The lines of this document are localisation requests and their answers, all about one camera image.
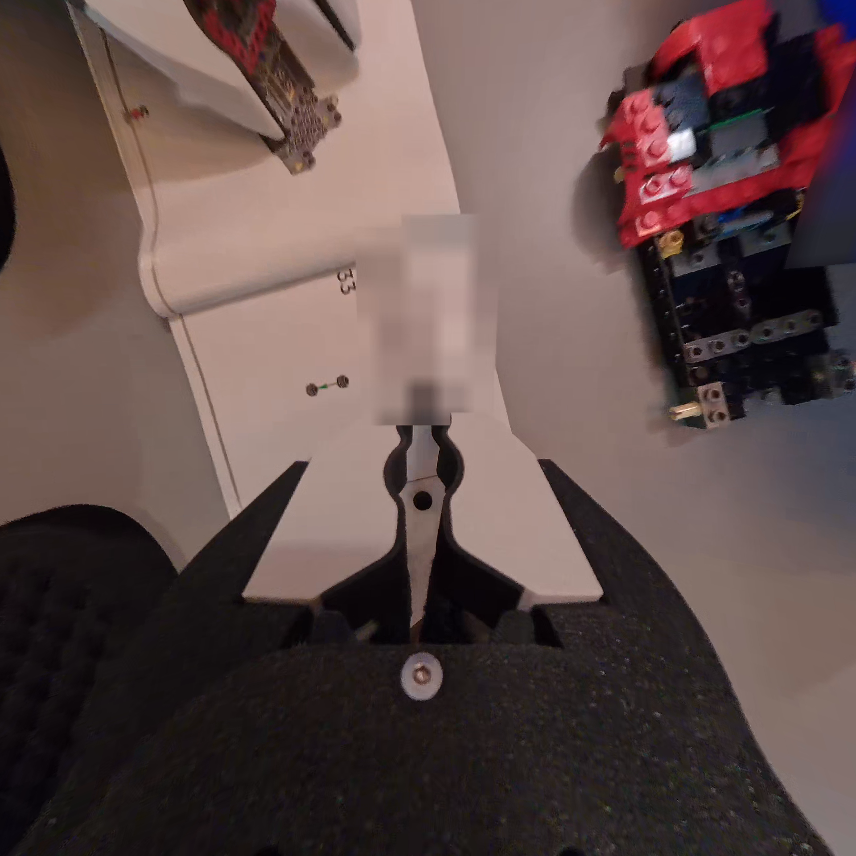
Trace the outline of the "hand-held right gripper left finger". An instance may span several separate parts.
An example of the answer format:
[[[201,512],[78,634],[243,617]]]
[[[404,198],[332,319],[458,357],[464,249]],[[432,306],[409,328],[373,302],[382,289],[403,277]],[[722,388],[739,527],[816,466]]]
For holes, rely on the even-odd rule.
[[[335,585],[384,559],[402,532],[402,488],[388,465],[391,425],[352,424],[309,460],[242,596],[319,605]]]

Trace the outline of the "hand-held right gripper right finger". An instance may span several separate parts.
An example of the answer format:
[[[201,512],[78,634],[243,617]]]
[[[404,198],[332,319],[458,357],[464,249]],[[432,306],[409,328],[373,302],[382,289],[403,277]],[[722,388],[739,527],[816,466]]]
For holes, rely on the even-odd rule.
[[[485,414],[435,429],[445,487],[433,591],[463,609],[591,603],[604,594],[538,459]]]

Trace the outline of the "red and black lego car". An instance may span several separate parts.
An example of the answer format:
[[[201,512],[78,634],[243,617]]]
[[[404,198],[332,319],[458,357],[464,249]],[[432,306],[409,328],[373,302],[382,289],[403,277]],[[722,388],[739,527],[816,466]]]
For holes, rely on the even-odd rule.
[[[616,229],[635,252],[672,420],[712,430],[746,400],[854,391],[829,345],[839,314],[825,265],[789,268],[807,190],[854,70],[840,25],[783,40],[769,2],[685,19],[609,98],[599,150],[618,157]]]

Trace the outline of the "lego instruction booklet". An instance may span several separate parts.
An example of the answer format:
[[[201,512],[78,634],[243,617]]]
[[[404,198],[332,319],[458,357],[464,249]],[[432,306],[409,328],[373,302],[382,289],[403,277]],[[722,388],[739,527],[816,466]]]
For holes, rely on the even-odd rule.
[[[363,411],[356,259],[459,199],[411,2],[355,2],[342,124],[293,175],[249,129],[184,94],[228,59],[182,2],[69,12],[140,214],[140,283],[166,320],[235,517]]]

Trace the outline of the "black rounded object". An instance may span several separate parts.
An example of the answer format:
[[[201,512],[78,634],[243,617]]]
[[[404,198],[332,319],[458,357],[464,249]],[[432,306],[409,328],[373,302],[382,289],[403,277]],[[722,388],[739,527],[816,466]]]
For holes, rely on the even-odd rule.
[[[16,238],[16,195],[4,151],[0,152],[1,173],[1,270],[8,262]]]
[[[2,854],[74,764],[99,673],[176,577],[154,536],[113,508],[76,504],[2,525]]]

